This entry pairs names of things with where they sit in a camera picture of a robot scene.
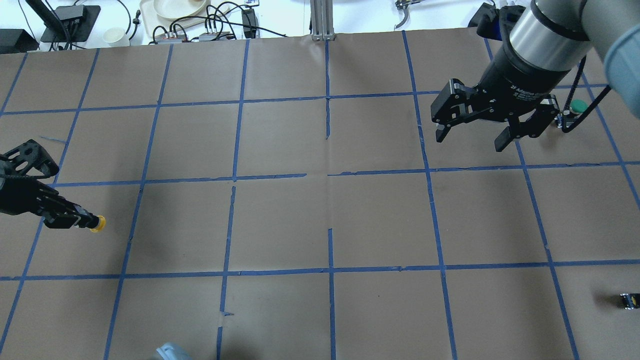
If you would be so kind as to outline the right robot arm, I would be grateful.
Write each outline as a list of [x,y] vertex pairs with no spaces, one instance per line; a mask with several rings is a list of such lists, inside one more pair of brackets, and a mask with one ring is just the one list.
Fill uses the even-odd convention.
[[639,17],[637,0],[533,0],[478,84],[450,79],[430,105],[441,143],[455,126],[483,120],[506,123],[497,152],[523,137],[539,137],[560,115],[553,89],[594,49],[608,86],[639,116]]

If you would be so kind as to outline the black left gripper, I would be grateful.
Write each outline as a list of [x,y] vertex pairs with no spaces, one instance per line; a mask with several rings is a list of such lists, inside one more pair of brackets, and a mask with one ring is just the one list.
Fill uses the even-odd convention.
[[94,215],[77,203],[69,202],[57,190],[42,183],[56,176],[60,167],[50,153],[29,139],[1,155],[1,212],[25,213],[44,217],[50,229],[70,229],[83,218]]

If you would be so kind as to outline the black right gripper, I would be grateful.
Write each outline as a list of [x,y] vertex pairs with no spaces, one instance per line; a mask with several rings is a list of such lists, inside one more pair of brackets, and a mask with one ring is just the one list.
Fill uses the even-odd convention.
[[[508,126],[494,139],[496,152],[523,137],[537,138],[560,112],[556,96],[547,95],[560,80],[560,71],[510,60],[493,60],[478,82],[480,90],[450,79],[430,105],[430,118],[436,124],[435,141],[443,142],[453,127],[482,115],[482,120],[494,122],[508,118]],[[517,117],[533,110],[526,121]]]

